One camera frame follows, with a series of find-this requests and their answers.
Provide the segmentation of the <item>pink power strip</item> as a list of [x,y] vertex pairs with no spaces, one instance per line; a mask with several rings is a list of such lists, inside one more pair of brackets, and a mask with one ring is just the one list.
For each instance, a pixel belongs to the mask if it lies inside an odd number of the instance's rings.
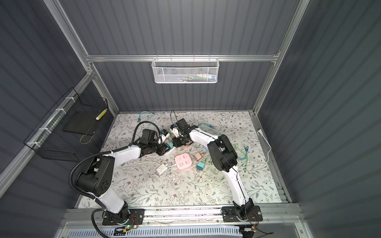
[[192,166],[191,156],[188,153],[177,155],[175,157],[175,164],[180,171],[190,169]]

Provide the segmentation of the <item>teal USB charger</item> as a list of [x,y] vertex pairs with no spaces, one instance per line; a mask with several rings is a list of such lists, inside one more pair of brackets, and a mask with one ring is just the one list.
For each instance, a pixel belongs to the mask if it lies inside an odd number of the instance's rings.
[[204,162],[198,162],[197,166],[196,166],[196,169],[199,170],[199,171],[203,171],[205,168],[205,163]]

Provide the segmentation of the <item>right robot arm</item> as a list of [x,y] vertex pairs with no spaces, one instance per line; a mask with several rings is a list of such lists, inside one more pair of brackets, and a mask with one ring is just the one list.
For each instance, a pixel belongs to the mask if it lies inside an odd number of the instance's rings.
[[237,153],[229,138],[222,135],[212,135],[198,126],[189,125],[184,119],[170,126],[174,147],[182,147],[194,142],[207,147],[215,168],[221,171],[231,189],[236,212],[246,215],[254,208],[254,202],[246,192],[240,178],[237,166]]

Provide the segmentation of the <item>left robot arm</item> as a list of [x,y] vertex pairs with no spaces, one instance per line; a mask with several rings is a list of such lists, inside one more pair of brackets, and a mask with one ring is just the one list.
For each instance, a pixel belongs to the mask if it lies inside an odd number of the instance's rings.
[[125,147],[91,155],[69,174],[69,185],[77,193],[94,200],[111,214],[124,214],[126,202],[112,188],[114,171],[120,165],[149,154],[159,156],[170,150],[161,132],[144,129],[142,136]]

